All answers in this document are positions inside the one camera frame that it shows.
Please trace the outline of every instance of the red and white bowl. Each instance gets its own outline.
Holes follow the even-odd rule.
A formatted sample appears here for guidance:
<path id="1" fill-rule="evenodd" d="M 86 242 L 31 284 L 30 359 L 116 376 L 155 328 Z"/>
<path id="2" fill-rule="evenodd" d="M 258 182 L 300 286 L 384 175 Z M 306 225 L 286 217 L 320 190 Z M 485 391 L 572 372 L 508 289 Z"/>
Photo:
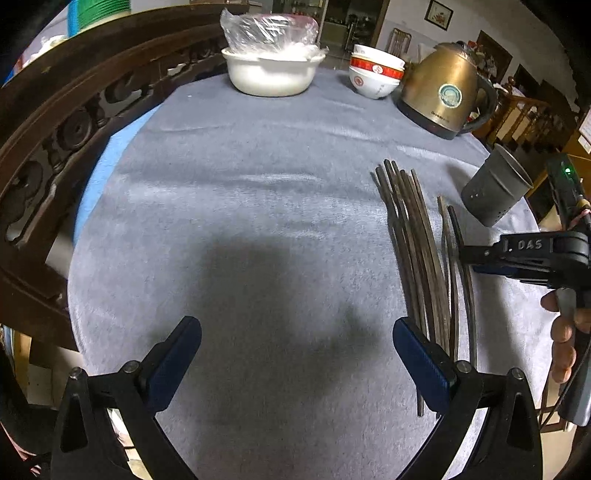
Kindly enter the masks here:
<path id="1" fill-rule="evenodd" d="M 404 75 L 404 61 L 375 48 L 355 45 L 349 78 L 362 95 L 378 99 L 390 95 Z"/>

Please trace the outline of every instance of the gold kettle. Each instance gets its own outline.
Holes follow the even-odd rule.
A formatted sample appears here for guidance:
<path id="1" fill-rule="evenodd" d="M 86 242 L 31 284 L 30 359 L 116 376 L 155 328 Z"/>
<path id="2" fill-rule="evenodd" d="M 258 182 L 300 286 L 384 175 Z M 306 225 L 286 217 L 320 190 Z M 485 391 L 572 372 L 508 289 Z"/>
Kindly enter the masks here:
<path id="1" fill-rule="evenodd" d="M 417 125 L 448 140 L 481 127 L 495 112 L 496 90 L 476 71 L 474 59 L 458 43 L 437 45 L 404 82 L 398 109 Z M 480 109 L 476 120 L 469 121 L 479 89 L 486 93 L 486 107 Z"/>

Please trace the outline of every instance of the finger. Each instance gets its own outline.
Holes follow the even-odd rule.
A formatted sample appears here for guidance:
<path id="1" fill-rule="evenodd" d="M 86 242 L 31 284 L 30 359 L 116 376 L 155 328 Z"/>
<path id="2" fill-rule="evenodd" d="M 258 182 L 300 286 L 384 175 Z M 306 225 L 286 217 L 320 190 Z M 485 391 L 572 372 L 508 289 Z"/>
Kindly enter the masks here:
<path id="1" fill-rule="evenodd" d="M 540 305 L 542 305 L 542 308 L 548 310 L 549 312 L 557 312 L 558 299 L 556 298 L 556 290 L 544 295 L 540 300 Z"/>
<path id="2" fill-rule="evenodd" d="M 581 332 L 591 330 L 591 309 L 577 309 L 574 313 L 574 323 Z"/>
<path id="3" fill-rule="evenodd" d="M 566 342 L 573 336 L 574 325 L 573 322 L 569 321 L 562 316 L 557 316 L 552 323 L 550 329 L 550 336 L 555 342 Z"/>
<path id="4" fill-rule="evenodd" d="M 558 384 L 565 383 L 569 381 L 572 372 L 570 368 L 553 367 L 551 371 L 552 380 Z"/>
<path id="5" fill-rule="evenodd" d="M 571 368 L 577 358 L 576 350 L 568 343 L 554 342 L 552 344 L 552 361 L 558 368 Z"/>

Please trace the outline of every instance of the gray tablecloth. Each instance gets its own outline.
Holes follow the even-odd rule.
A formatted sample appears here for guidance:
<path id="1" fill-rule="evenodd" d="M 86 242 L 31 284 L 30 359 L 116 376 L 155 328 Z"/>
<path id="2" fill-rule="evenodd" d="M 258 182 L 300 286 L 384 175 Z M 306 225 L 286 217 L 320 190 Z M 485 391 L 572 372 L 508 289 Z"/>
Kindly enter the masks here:
<path id="1" fill-rule="evenodd" d="M 392 346 L 405 304 L 370 177 L 386 157 L 416 169 L 438 239 L 439 194 L 469 243 L 536 227 L 524 200 L 480 225 L 459 190 L 482 146 L 429 134 L 344 72 L 281 99 L 223 76 L 183 86 L 126 149 L 74 252 L 74 334 L 97 374 L 143 358 L 185 314 L 201 320 L 202 346 L 158 415 L 200 479 L 395 478 L 434 426 Z M 479 370 L 521 367 L 539 398 L 544 289 L 474 282 Z M 450 472 L 474 441 L 475 425 Z"/>

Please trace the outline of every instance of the wooden chair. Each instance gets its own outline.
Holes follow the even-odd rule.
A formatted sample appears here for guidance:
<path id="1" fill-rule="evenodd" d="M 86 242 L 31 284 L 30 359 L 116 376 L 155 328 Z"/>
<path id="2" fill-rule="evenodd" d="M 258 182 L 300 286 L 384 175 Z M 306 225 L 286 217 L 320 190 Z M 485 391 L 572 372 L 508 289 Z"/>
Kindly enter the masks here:
<path id="1" fill-rule="evenodd" d="M 386 51 L 396 57 L 405 54 L 408 52 L 412 37 L 413 36 L 410 33 L 394 28 L 390 34 L 390 40 L 386 47 Z"/>
<path id="2" fill-rule="evenodd" d="M 498 106 L 493 117 L 486 128 L 475 132 L 475 136 L 489 146 L 497 142 L 515 146 L 526 141 L 535 144 L 547 124 L 550 105 L 534 98 L 509 95 L 502 90 L 498 93 Z"/>
<path id="3" fill-rule="evenodd" d="M 91 28 L 0 89 L 0 323 L 76 349 L 67 280 L 46 265 L 112 134 L 176 87 L 225 68 L 222 9 L 183 5 Z"/>

